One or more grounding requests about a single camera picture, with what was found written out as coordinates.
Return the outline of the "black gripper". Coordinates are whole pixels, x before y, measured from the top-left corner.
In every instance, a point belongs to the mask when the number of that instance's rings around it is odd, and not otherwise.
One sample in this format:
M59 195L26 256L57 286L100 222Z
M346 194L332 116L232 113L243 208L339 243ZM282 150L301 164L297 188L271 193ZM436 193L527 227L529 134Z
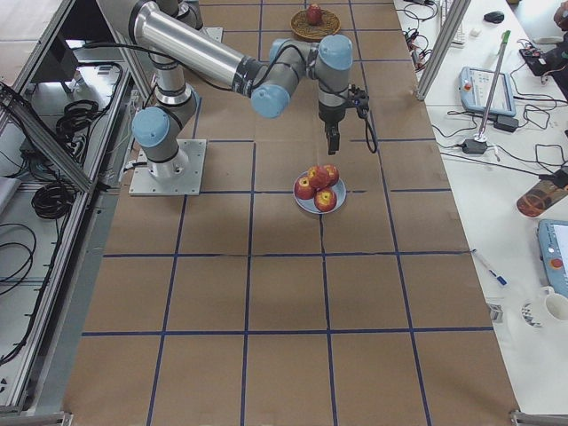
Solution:
M345 117L345 106L328 106L319 104L319 118L324 122L327 133L327 153L334 155L340 148L339 123Z

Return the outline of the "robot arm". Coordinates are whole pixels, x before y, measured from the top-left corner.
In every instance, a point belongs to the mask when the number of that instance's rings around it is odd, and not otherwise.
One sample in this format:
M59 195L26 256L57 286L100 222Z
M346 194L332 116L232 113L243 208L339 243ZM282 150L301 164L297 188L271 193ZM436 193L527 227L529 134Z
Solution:
M326 35L317 43L277 39L270 62L236 51L202 30L196 1L101 1L99 8L111 27L134 47L154 57L163 96L175 96L185 80L168 67L188 67L251 100L265 118L276 118L287 108L297 85L307 77L319 86L319 118L324 123L328 154L340 148L339 123L353 106L349 98L352 43L344 35Z

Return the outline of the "person's hand at desk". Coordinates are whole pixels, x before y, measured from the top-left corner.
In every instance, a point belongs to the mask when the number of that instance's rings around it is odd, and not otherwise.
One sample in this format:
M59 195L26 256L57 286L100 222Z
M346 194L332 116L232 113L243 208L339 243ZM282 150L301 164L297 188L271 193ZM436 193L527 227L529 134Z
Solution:
M562 2L558 8L556 9L555 15L554 15L554 22L557 24L557 26L563 30L563 31L567 31L568 30L568 2L564 1Z

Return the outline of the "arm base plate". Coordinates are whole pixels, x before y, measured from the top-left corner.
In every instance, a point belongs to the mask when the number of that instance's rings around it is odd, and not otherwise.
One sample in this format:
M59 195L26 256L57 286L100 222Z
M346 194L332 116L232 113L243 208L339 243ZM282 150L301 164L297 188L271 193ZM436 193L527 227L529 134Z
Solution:
M132 196L197 196L206 156L206 139L179 139L177 155L169 162L148 161L140 150L130 182Z
M201 32L219 43L222 42L224 29L221 27L203 27L201 28Z

